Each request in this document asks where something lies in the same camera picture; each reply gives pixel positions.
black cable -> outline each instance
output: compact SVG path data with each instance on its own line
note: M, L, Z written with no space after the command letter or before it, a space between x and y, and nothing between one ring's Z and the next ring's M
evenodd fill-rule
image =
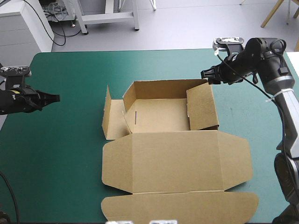
M47 16L47 18L48 17L50 17L50 16L55 16L53 13L50 13L50 12L48 12L48 11L45 11L44 10L44 13L48 13L46 16ZM52 30L53 31L53 33L54 34L56 34L56 35L58 35L58 36L65 36L65 37L72 37L72 36L77 36L80 32L81 32L81 30L79 30L77 33L75 33L75 34L72 34L72 35L62 35L62 34L59 34L59 33L56 33L54 30Z
M285 151L285 118L284 118L284 114L283 114L283 110L281 109L281 107L277 104L277 102L275 100L272 99L272 97L270 97L264 90L262 90L260 87L258 87L256 84L254 84L253 82L249 81L247 78L241 76L236 70L234 70L229 64L227 64L219 55L217 55L217 57L225 64L227 65L227 67L229 67L238 77L242 78L243 80L245 80L246 82L248 82L250 85L254 86L255 88L257 88L260 92L262 92L267 98L271 99L271 101L275 104L275 106L278 109L279 115L281 117L281 122L282 122L282 147L283 147L283 152L284 152L284 156L285 156L285 162L287 164L288 167L288 171L294 186L294 190L296 192L297 197L299 198L299 192L296 190L296 182L292 176L292 169L290 167L290 164L288 163L288 156L286 154Z
M65 36L65 37L77 36L81 32L81 30L79 30L77 33L75 33L73 35L61 35L61 34L56 33L54 30L52 30L52 31L54 34L56 34L58 36Z
M26 0L23 0L23 1L26 2L26 3L33 9L33 11L36 13L37 17L39 18L39 20L41 21L41 23L42 23L42 25L43 25L44 30L46 31L48 37L52 40L52 42L53 42L54 44L58 45L58 46L64 46L64 45L66 44L66 36L65 36L64 29L63 29L62 25L60 24L60 22L58 21L59 25L60 25L61 28L62 28L62 32L63 32L63 34L64 34L64 43L63 43L63 44L56 43L56 42L52 39L52 37L49 35L49 33L48 33L48 31L47 31L45 25L43 24L43 21L42 21L41 17L39 16L39 14L38 14L37 11L35 10L35 8L33 8L33 6L32 6L29 2L27 2Z
M8 179L5 177L5 175L1 171L0 171L0 176L3 178L5 184L7 185L7 188L9 189L9 192L10 192L11 197L12 197L13 202L14 202L14 209L15 209L15 216L16 216L16 219L17 219L17 224L20 224L19 208L18 208L17 200L16 200L16 198L14 196L13 189L10 186L10 184L8 182Z

gray floor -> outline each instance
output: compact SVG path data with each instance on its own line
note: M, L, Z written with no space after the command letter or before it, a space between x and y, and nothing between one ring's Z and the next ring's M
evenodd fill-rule
M132 22L89 25L89 34L67 39L63 47L53 51L107 51L153 49L210 48L219 36L279 37L287 41L287 51L293 51L299 38L299 18L292 16L298 6L291 5L291 21L286 25L287 2L282 4L265 28L261 23L276 0L157 0L153 11L149 0L138 0L140 30ZM127 0L125 10L130 9ZM103 13L104 0L81 0L85 14ZM79 29L64 23L68 34ZM56 37L57 42L63 38Z

wooden chair leg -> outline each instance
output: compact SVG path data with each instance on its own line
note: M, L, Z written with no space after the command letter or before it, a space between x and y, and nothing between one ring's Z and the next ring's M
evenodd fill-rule
M298 8L297 11L295 12L295 14L294 14L294 18L297 18L298 15L299 15L299 8Z
M295 47L295 51L299 51L299 39L297 41L296 47Z
M275 4L275 6L273 7L273 9L271 10L271 12L268 14L267 18L264 20L264 22L262 23L261 27L264 28L267 23L269 22L269 20L272 18L272 16L274 15L274 13L278 10L278 8L280 7L280 5L284 2L284 0L278 0L277 3Z

white cabinet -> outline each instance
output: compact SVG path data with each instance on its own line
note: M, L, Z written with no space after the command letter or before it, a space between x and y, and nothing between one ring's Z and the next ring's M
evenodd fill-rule
M39 1L27 1L54 39ZM3 66L29 66L37 53L51 52L52 44L39 18L26 2L11 0L0 7L0 63Z

open cardboard box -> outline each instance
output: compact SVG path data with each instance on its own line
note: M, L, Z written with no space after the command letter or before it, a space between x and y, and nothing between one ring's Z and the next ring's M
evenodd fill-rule
M134 133L103 148L103 183L132 194L105 198L102 211L135 224L243 224L257 196L225 190L251 178L245 139L217 130Z
M130 133L218 129L212 87L205 79L133 82L123 99L109 88L103 130L107 140Z

